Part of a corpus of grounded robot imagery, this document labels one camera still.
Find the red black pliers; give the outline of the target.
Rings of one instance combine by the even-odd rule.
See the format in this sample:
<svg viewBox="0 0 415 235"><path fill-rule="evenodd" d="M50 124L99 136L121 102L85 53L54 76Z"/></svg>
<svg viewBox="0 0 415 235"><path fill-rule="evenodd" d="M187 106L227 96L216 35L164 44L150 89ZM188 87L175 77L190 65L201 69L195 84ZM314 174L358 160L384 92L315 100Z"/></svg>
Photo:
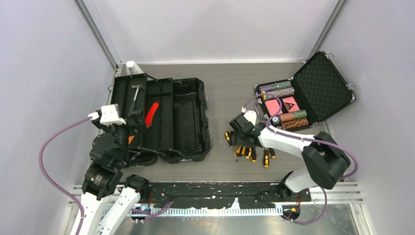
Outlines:
<svg viewBox="0 0 415 235"><path fill-rule="evenodd" d="M159 105L160 104L158 102L154 102L150 107L149 111L147 112L146 117L144 119L147 129L151 127L154 116L159 108Z"/></svg>

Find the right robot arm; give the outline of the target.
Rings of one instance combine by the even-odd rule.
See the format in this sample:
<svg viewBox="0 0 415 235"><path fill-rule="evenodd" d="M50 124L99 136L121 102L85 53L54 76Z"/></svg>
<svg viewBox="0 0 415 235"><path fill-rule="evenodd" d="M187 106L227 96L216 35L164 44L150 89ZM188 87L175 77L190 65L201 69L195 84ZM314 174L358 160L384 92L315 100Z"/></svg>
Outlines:
<svg viewBox="0 0 415 235"><path fill-rule="evenodd" d="M276 186L276 195L292 201L304 189L333 189L350 167L350 158L326 132L297 134L267 123L253 124L243 114L230 121L231 139L238 145L280 150L303 159L305 168L290 171Z"/></svg>

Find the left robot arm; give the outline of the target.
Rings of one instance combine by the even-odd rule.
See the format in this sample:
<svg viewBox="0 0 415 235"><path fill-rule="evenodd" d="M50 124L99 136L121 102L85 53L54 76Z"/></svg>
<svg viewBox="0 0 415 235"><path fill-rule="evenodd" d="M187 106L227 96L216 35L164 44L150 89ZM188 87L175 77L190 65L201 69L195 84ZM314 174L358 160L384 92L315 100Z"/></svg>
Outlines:
<svg viewBox="0 0 415 235"><path fill-rule="evenodd" d="M92 164L85 173L79 211L71 234L113 235L133 205L149 199L151 188L147 179L135 174L129 176L115 204L105 216L102 215L127 163L129 125L113 105L103 106L88 117L103 133L92 141Z"/></svg>

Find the orange black bit holder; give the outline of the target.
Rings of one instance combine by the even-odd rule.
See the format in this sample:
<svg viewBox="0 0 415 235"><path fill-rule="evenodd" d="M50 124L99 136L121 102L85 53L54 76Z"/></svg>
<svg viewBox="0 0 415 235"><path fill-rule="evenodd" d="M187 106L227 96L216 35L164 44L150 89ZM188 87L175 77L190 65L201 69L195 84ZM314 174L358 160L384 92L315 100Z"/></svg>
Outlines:
<svg viewBox="0 0 415 235"><path fill-rule="evenodd" d="M141 135L140 134L136 134L134 136L129 136L128 137L128 149L137 149L138 147L140 147L140 141L141 141Z"/></svg>

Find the black plastic toolbox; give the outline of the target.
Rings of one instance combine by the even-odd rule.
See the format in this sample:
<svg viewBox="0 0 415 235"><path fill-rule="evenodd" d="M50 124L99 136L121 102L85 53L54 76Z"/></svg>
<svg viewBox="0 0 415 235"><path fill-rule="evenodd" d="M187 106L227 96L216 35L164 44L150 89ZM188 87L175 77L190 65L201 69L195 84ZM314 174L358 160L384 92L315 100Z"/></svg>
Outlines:
<svg viewBox="0 0 415 235"><path fill-rule="evenodd" d="M127 118L135 89L143 85L135 110L144 118L154 102L159 108L152 125L141 135L140 147L128 150L127 167L153 165L157 159L169 164L200 162L211 150L208 130L208 108L204 82L198 78L156 79L146 73L117 77L113 83L112 104L118 104L122 118Z"/></svg>

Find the small steel hammer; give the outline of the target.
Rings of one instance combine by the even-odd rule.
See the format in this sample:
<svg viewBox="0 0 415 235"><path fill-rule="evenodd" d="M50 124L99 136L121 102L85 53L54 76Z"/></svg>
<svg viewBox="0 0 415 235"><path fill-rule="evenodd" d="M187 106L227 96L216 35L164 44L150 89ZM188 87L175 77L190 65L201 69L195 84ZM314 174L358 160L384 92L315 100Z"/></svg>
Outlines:
<svg viewBox="0 0 415 235"><path fill-rule="evenodd" d="M135 94L134 94L134 97L133 97L132 104L130 106L130 110L129 110L130 113L134 111L135 106L136 106L136 100L137 100L137 97L138 97L138 93L139 93L140 90L144 89L144 86L140 85L140 84L137 84L137 85L132 85L131 88L135 89L136 91L135 91Z"/></svg>

